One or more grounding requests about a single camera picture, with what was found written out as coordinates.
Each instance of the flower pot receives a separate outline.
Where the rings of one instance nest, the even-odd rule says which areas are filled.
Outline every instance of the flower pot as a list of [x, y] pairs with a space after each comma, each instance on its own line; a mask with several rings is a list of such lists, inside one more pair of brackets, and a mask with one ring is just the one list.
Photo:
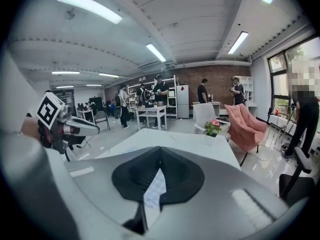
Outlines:
[[210, 135], [210, 134], [207, 133], [206, 135], [211, 136], [211, 137], [216, 137], [216, 136], [217, 136], [217, 133], [213, 133], [212, 135]]

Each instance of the pink flower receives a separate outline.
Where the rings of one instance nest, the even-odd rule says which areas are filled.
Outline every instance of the pink flower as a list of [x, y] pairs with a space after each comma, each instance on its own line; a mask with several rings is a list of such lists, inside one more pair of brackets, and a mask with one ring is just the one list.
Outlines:
[[214, 119], [211, 119], [211, 123], [214, 125], [214, 126], [219, 126], [219, 122], [217, 120], [214, 120]]

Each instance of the white t-shirt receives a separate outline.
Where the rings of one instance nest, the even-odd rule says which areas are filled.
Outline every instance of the white t-shirt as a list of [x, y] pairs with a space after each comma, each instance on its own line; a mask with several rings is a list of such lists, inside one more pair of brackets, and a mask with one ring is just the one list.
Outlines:
[[126, 107], [127, 106], [126, 100], [128, 99], [128, 94], [124, 90], [120, 90], [119, 96], [120, 96], [120, 102], [121, 102], [120, 105], [122, 107]]

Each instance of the white refrigerator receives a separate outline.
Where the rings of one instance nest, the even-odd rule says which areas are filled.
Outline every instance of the white refrigerator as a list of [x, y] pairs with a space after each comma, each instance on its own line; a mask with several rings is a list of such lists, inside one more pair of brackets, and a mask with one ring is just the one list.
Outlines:
[[189, 85], [177, 85], [176, 102], [178, 118], [189, 118]]

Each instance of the ceiling pipe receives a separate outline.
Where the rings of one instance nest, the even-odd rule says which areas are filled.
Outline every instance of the ceiling pipe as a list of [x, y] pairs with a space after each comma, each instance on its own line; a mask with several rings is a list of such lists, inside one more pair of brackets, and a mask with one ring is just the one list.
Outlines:
[[252, 61], [236, 61], [236, 60], [207, 60], [207, 61], [199, 61], [199, 62], [189, 62], [189, 63], [180, 63], [175, 65], [175, 69], [182, 68], [192, 68], [192, 67], [200, 67], [200, 66], [211, 66], [211, 65], [234, 65], [234, 66], [251, 66]]

